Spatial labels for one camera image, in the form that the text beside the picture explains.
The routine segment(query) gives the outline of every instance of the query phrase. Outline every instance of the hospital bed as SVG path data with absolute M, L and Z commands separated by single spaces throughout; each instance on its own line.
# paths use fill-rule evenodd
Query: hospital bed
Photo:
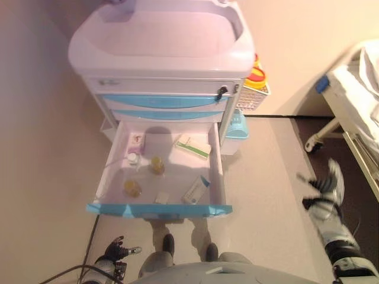
M 335 118 L 305 143 L 308 153 L 323 139 L 343 137 L 379 201 L 379 40 L 358 43 L 316 84 Z M 334 131 L 341 126 L 343 133 Z

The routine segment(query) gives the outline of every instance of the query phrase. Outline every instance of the black cable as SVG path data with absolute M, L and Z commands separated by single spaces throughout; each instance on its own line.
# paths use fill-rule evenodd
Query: black cable
M 97 223 L 99 221 L 99 217 L 100 217 L 100 215 L 96 216 L 96 220 L 94 222 L 94 226 L 92 227 L 91 236 L 89 237 L 87 249 L 85 251 L 85 255 L 84 255 L 84 259 L 83 259 L 83 263 L 82 263 L 83 265 L 85 265 L 87 263 L 89 249 L 91 248 L 92 240 L 94 239 L 94 235 L 95 235 L 95 231 L 96 231 L 96 228 L 97 228 Z M 83 273 L 84 273 L 84 267 L 82 267 L 82 271 L 81 271 L 81 275 L 80 275 L 79 279 L 83 278 Z
M 355 237 L 356 232 L 358 232 L 359 226 L 361 226 L 362 217 L 359 215 L 358 222 L 353 230 L 353 237 Z
M 40 284 L 49 283 L 49 282 L 53 281 L 54 279 L 57 279 L 57 278 L 65 275 L 65 274 L 67 274 L 67 273 L 69 273 L 69 272 L 71 272 L 71 271 L 73 271 L 75 269 L 79 269 L 79 268 L 89 268 L 89 269 L 92 269 L 92 270 L 94 270 L 94 271 L 96 271 L 96 272 L 98 272 L 98 273 L 106 276 L 107 278 L 111 279 L 112 281 L 114 281 L 117 284 L 123 284 L 121 281 L 117 280 L 114 276 L 108 274 L 107 272 L 105 272 L 105 271 L 103 271 L 103 270 L 101 270 L 101 269 L 99 269 L 99 268 L 97 268 L 95 266 L 87 265 L 87 264 L 82 264 L 82 265 L 77 265 L 77 266 L 71 267 L 71 268 L 69 268 L 69 269 L 67 269 L 67 270 L 65 270 L 63 272 L 60 272 L 57 275 L 54 275 L 53 277 L 51 277 L 51 278 L 49 278 L 49 279 L 41 282 Z

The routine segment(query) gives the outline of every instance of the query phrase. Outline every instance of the robotic arm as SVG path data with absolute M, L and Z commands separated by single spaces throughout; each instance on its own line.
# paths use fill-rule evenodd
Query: robotic arm
M 319 191 L 315 198 L 304 198 L 303 205 L 316 226 L 325 252 L 333 266 L 335 284 L 379 283 L 379 273 L 366 259 L 349 229 L 343 223 L 340 205 L 345 187 L 339 165 L 329 160 L 329 176 L 325 180 L 307 181 Z
M 127 257 L 130 254 L 140 253 L 142 249 L 140 247 L 125 248 L 122 247 L 122 239 L 120 236 L 113 240 L 113 242 L 107 247 L 104 255 L 99 257 L 95 262 L 95 267 L 102 270 L 109 275 L 115 277 L 116 280 L 122 281 L 125 277 L 126 263 L 119 262 L 119 260 Z M 111 284 L 112 280 L 106 275 L 94 270 L 87 271 L 81 284 Z

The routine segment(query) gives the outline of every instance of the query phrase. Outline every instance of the small glass vial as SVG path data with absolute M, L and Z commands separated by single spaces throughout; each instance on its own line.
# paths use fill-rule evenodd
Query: small glass vial
M 140 157 L 136 153 L 129 153 L 127 159 L 131 166 L 138 166 Z
M 125 181 L 124 190 L 126 194 L 134 198 L 140 196 L 140 194 L 142 193 L 140 185 L 132 179 Z
M 151 162 L 152 170 L 157 175 L 162 175 L 165 172 L 165 165 L 160 157 L 153 157 Z

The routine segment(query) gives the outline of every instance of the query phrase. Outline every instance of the bed wheel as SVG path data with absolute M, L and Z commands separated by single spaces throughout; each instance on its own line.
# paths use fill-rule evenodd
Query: bed wheel
M 306 142 L 304 149 L 307 153 L 315 153 L 322 148 L 324 144 L 316 135 L 312 135 Z

